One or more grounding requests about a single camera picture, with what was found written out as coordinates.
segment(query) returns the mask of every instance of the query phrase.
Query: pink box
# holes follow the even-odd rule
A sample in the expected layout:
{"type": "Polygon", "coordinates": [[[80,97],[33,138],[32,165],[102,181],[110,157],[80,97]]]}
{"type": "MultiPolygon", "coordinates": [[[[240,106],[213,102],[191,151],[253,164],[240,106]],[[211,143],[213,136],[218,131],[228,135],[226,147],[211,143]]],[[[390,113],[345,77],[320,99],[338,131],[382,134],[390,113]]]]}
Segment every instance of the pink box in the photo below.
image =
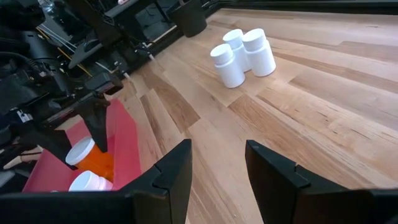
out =
{"type": "MultiPolygon", "coordinates": [[[[90,133],[83,120],[67,131],[72,145],[90,133]]],[[[114,157],[113,190],[119,190],[141,175],[137,129],[134,120],[118,100],[112,100],[106,113],[108,152],[114,157]]],[[[82,171],[71,170],[44,150],[37,161],[23,192],[68,191],[82,171]]]]}

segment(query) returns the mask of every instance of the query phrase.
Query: white bottle cap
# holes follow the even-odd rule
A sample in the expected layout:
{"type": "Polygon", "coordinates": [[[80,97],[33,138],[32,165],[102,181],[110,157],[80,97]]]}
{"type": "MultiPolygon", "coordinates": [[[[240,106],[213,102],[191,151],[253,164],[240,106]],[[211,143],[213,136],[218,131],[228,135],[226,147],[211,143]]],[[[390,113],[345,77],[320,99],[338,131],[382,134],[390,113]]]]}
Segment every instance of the white bottle cap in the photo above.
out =
{"type": "Polygon", "coordinates": [[[68,152],[65,162],[71,166],[78,164],[91,152],[94,144],[92,137],[85,137],[78,141],[68,152]]]}
{"type": "Polygon", "coordinates": [[[223,37],[223,41],[231,46],[232,49],[236,49],[242,46],[243,31],[241,29],[231,30],[226,33],[223,37]]]}
{"type": "Polygon", "coordinates": [[[111,190],[112,186],[112,183],[104,177],[100,177],[88,170],[82,172],[78,177],[76,177],[70,185],[69,191],[103,191],[111,190]]]}
{"type": "Polygon", "coordinates": [[[221,44],[210,52],[210,56],[216,65],[223,65],[234,57],[234,52],[229,44],[221,44]]]}
{"type": "Polygon", "coordinates": [[[244,48],[248,52],[252,52],[260,49],[264,45],[264,42],[266,41],[266,34],[264,33],[264,30],[260,28],[250,30],[243,35],[242,41],[244,48]]]}

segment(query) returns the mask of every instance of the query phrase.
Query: wooden table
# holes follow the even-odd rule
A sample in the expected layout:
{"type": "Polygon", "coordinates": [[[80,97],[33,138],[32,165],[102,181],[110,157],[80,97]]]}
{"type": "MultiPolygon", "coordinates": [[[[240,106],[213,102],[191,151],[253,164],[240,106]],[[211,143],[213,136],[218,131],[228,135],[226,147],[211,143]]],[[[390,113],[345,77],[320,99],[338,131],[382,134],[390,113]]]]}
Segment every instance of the wooden table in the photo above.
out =
{"type": "Polygon", "coordinates": [[[187,223],[262,223],[247,139],[352,189],[398,186],[398,17],[222,9],[117,94],[137,122],[142,169],[193,139],[187,223]],[[263,28],[277,68],[225,88],[210,50],[263,28]]]}

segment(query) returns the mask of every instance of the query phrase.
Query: wood grain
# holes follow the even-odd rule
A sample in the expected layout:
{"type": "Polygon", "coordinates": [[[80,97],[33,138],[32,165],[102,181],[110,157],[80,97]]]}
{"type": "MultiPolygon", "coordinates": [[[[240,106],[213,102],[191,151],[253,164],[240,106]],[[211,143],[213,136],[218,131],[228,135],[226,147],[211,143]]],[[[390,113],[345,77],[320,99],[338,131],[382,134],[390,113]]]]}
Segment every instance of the wood grain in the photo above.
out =
{"type": "Polygon", "coordinates": [[[352,189],[398,186],[397,16],[222,9],[207,21],[113,96],[136,120],[142,170],[192,138],[187,223],[262,223],[247,139],[352,189]],[[225,88],[211,49],[231,29],[258,27],[275,72],[225,88]]]}

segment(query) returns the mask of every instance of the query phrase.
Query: wooden floor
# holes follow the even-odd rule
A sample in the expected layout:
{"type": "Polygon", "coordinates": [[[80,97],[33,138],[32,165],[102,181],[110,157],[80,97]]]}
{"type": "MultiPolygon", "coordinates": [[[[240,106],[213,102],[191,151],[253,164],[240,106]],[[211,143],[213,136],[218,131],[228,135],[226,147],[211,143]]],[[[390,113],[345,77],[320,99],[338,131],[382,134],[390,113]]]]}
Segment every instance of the wooden floor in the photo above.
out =
{"type": "Polygon", "coordinates": [[[262,223],[244,161],[255,139],[341,185],[398,187],[398,17],[223,9],[131,75],[118,97],[142,169],[193,140],[187,223],[262,223]],[[210,50],[263,28],[277,68],[227,89],[210,50]]]}

